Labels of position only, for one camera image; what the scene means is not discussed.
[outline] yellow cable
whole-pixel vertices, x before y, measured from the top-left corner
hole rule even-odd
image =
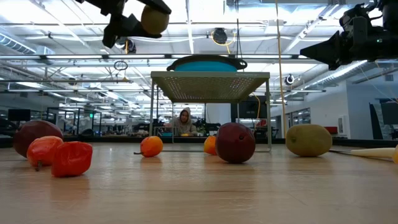
[[[285,114],[285,96],[282,85],[282,49],[280,48],[280,30],[279,30],[279,12],[278,12],[278,0],[275,0],[276,7],[276,18],[277,18],[277,31],[278,31],[278,53],[279,53],[279,84],[280,84],[280,97],[282,98],[282,117],[284,123],[284,138],[286,138],[286,114]]]
[[[257,126],[257,123],[258,123],[257,120],[260,117],[261,102],[260,102],[260,99],[254,93],[252,93],[252,94],[253,94],[253,96],[255,96],[257,98],[257,101],[259,102],[259,110],[257,111],[257,119],[256,119],[256,123],[254,123],[254,130],[253,130],[253,133],[255,133],[256,132],[256,126]]]
[[[129,42],[126,40],[126,48],[124,49],[124,53],[128,54],[129,53],[128,49],[129,49]]]
[[[232,38],[232,40],[231,40],[229,43],[227,43],[227,44],[219,44],[219,43],[215,42],[214,39],[213,39],[213,35],[214,35],[214,31],[211,33],[211,39],[213,40],[213,42],[214,42],[216,45],[226,46],[226,50],[228,51],[228,54],[230,54],[231,52],[229,51],[228,45],[229,45],[229,44],[232,44],[232,43],[235,41],[235,35],[236,35],[236,34],[234,34],[234,37]]]

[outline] mesh tabletop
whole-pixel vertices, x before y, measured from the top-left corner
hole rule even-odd
[[[174,103],[239,103],[269,79],[269,72],[152,72]]]

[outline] small orange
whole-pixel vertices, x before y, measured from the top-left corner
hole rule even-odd
[[[140,154],[144,157],[154,157],[157,156],[163,150],[163,142],[157,136],[146,137],[141,142],[141,152],[134,154]]]
[[[208,136],[205,141],[205,153],[217,156],[216,152],[216,136]]]

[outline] bell pepper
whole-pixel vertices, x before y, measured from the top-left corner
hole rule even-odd
[[[36,171],[42,166],[51,166],[57,148],[62,145],[62,139],[56,136],[45,136],[35,139],[27,148],[27,160]]]
[[[84,142],[65,142],[55,151],[51,174],[54,177],[82,175],[91,165],[93,146]]]

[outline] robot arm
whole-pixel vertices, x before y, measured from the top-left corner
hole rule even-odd
[[[127,0],[86,0],[88,3],[101,9],[101,14],[111,14],[109,25],[104,29],[103,44],[112,48],[121,37],[149,37],[160,38],[160,34],[150,34],[143,28],[140,21],[131,14],[128,18],[123,16],[124,4]],[[171,14],[171,9],[162,0],[138,0],[145,5],[163,14]]]

